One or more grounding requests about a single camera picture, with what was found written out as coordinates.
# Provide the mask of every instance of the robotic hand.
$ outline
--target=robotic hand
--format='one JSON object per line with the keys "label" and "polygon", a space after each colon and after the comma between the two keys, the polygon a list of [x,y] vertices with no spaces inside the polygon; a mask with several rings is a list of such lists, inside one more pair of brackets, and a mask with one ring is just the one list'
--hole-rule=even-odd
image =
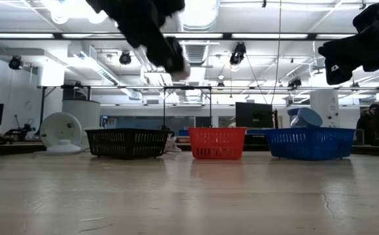
{"label": "robotic hand", "polygon": [[146,55],[157,67],[164,67],[173,76],[186,78],[189,65],[182,47],[174,37],[163,38],[159,28],[166,17],[185,8],[184,0],[86,0],[96,13],[102,10],[115,20],[127,42],[147,48]]}
{"label": "robotic hand", "polygon": [[363,66],[365,72],[379,69],[379,3],[356,16],[353,25],[358,34],[326,42],[318,49],[326,58],[326,81],[329,85],[347,82],[352,71]]}

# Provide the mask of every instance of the red object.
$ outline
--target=red object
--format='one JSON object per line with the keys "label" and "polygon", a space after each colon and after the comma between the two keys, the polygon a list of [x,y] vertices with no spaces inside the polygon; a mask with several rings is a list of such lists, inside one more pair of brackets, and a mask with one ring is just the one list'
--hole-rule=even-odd
{"label": "red object", "polygon": [[189,128],[192,155],[196,159],[242,157],[246,128]]}

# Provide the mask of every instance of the basket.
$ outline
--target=basket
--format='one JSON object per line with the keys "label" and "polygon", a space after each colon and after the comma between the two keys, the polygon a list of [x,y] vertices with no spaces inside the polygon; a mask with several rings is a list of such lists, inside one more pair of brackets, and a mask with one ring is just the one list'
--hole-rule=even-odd
{"label": "basket", "polygon": [[246,128],[189,128],[196,159],[240,159]]}
{"label": "basket", "polygon": [[143,159],[163,154],[167,131],[144,129],[86,130],[92,155]]}
{"label": "basket", "polygon": [[265,130],[272,156],[308,161],[348,157],[354,133],[328,127]]}

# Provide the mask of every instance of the spotlight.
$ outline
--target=spotlight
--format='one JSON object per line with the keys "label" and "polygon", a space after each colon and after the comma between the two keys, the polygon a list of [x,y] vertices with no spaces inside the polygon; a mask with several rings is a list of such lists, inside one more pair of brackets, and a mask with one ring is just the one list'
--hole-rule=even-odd
{"label": "spotlight", "polygon": [[230,57],[230,65],[239,65],[244,59],[244,54],[246,53],[246,47],[244,42],[238,42],[235,50],[233,50]]}
{"label": "spotlight", "polygon": [[359,87],[359,84],[357,82],[354,82],[352,85],[350,85],[350,87]]}
{"label": "spotlight", "polygon": [[299,87],[301,86],[301,79],[294,78],[288,82],[288,87]]}
{"label": "spotlight", "polygon": [[130,51],[124,50],[120,55],[120,64],[128,65],[131,63]]}
{"label": "spotlight", "polygon": [[8,64],[8,66],[13,70],[20,70],[20,69],[22,69],[23,65],[24,65],[24,63],[21,60],[20,55],[12,56],[12,59],[9,61],[9,64]]}

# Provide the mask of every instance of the white container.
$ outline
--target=white container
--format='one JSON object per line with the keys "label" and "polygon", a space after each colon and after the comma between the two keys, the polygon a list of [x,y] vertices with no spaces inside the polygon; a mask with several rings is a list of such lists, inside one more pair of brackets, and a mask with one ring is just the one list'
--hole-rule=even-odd
{"label": "white container", "polygon": [[339,98],[336,90],[310,92],[310,107],[323,120],[322,127],[339,127]]}
{"label": "white container", "polygon": [[96,101],[64,100],[62,112],[73,115],[82,127],[82,141],[80,147],[88,148],[88,137],[85,130],[100,129],[101,104]]}

